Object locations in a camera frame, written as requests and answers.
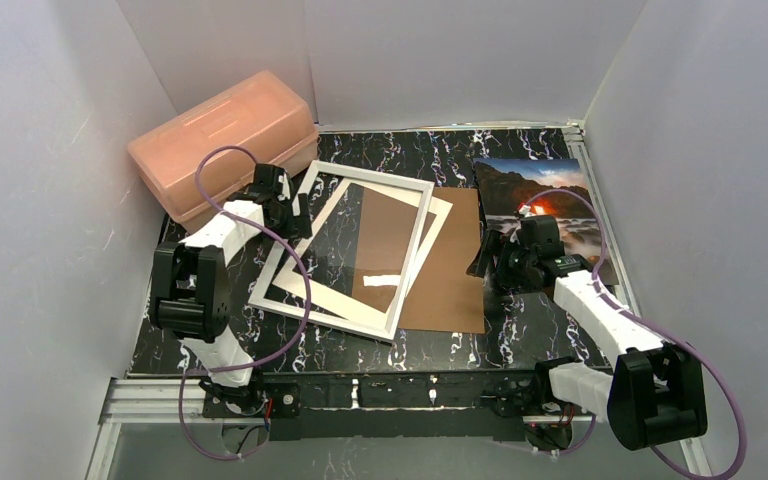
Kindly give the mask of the white picture frame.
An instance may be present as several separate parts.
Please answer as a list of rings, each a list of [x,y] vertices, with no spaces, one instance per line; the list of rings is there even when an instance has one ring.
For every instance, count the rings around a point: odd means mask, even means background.
[[[304,314],[311,322],[390,341],[426,253],[425,225],[434,185],[409,178],[315,161],[299,186],[311,201],[312,235],[294,244],[308,271],[274,245],[249,301],[270,313]]]

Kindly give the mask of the brown frame backing board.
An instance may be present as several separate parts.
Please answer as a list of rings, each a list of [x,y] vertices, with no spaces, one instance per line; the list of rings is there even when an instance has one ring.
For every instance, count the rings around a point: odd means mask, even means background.
[[[437,187],[434,197],[452,205],[404,301],[398,326],[405,330],[482,333],[483,281],[466,274],[480,243],[475,189]],[[351,297],[384,312],[396,286],[365,285],[367,277],[401,273],[417,208],[363,190]]]

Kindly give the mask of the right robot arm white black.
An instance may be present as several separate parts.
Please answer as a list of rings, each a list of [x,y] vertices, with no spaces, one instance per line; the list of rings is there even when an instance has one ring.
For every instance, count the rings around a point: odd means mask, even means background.
[[[579,407],[609,424],[628,450],[700,437],[708,430],[701,363],[689,350],[627,318],[592,276],[583,256],[566,251],[554,217],[529,215],[518,228],[483,234],[466,270],[523,293],[549,291],[607,357],[610,373],[573,357],[537,363],[525,383],[505,381],[492,397],[502,416],[551,406]]]

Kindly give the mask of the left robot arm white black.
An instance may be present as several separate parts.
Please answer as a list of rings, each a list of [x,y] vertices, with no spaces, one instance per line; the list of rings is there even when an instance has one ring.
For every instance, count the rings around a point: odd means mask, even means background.
[[[159,244],[153,256],[150,323],[174,335],[222,387],[244,387],[251,356],[230,322],[230,261],[257,237],[284,243],[312,234],[309,204],[281,167],[258,165],[252,183],[228,197],[216,214],[179,242]]]

